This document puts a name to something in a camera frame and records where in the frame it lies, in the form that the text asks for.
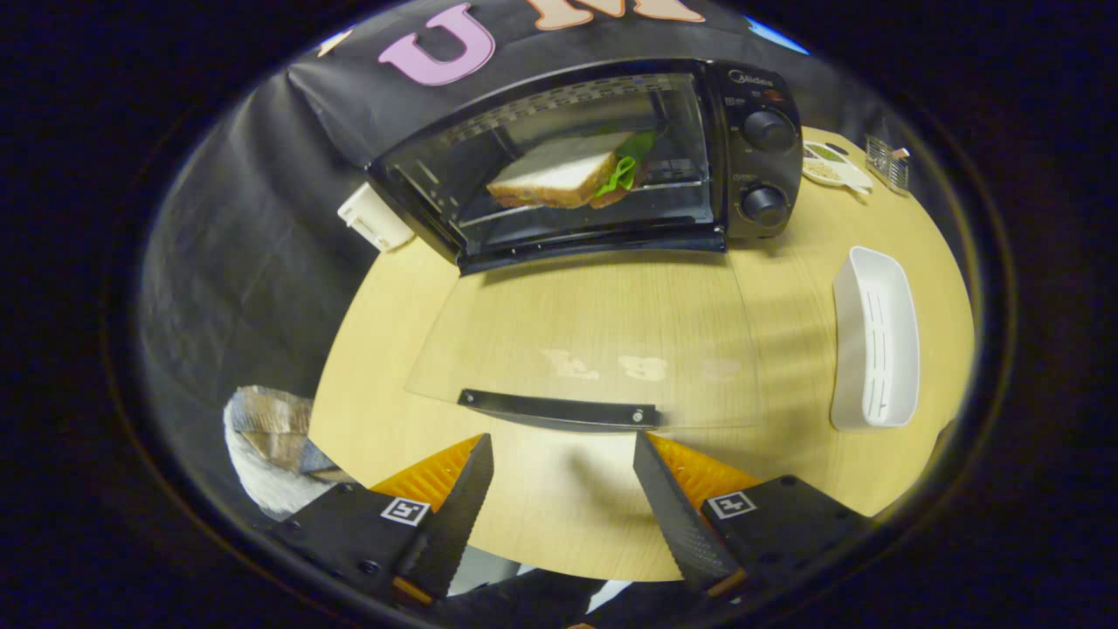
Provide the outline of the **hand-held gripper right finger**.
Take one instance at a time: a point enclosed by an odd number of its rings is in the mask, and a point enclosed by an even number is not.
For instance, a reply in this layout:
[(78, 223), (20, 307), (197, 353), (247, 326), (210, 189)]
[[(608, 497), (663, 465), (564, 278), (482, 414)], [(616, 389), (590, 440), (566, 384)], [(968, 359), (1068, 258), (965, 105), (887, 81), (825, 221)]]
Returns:
[(636, 435), (632, 470), (679, 573), (710, 598), (788, 589), (873, 528), (796, 475), (759, 480), (651, 432)]

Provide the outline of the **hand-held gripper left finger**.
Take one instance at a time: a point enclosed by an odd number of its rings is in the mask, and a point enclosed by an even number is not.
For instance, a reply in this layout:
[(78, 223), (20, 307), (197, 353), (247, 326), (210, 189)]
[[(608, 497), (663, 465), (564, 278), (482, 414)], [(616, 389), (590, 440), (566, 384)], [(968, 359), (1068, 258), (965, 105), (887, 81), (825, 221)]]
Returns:
[(490, 433), (476, 433), (371, 488), (339, 483), (271, 539), (363, 595), (432, 606), (458, 573), (493, 473)]

